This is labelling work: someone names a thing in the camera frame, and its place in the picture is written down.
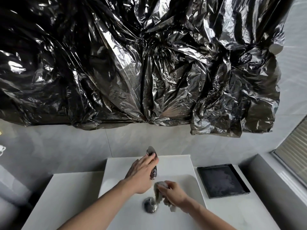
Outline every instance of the white ceramic object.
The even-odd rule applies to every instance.
[[[131,164],[136,159],[138,159],[138,157],[109,158],[107,160],[99,197],[125,177]],[[164,180],[178,182],[181,188],[190,197],[193,197],[205,206],[189,155],[159,156],[157,178],[153,181],[153,184]],[[195,221],[189,215],[182,212],[180,209],[176,209],[176,212],[171,212],[170,208],[164,205],[163,202],[161,202],[155,213],[146,213],[142,207],[142,202],[147,197],[154,197],[153,185],[146,193],[132,196],[117,213],[109,225],[108,230],[199,229]]]

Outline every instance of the window blind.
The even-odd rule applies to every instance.
[[[275,154],[307,184],[307,118],[275,150]]]

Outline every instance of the forearm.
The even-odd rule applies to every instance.
[[[58,230],[105,230],[132,194],[127,182],[121,181]]]
[[[205,230],[236,230],[192,198],[188,198],[185,210]]]

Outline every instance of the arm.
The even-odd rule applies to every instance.
[[[176,182],[165,181],[171,189],[158,186],[160,192],[182,211],[188,213],[204,230],[236,230],[220,217],[189,197]]]
[[[124,203],[135,193],[145,193],[152,185],[150,172],[159,159],[155,154],[136,160],[126,178],[87,209],[72,217],[58,230],[105,230]]]

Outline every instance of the sink drain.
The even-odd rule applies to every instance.
[[[149,197],[143,201],[143,207],[147,213],[154,213],[158,209],[158,204],[153,197]]]

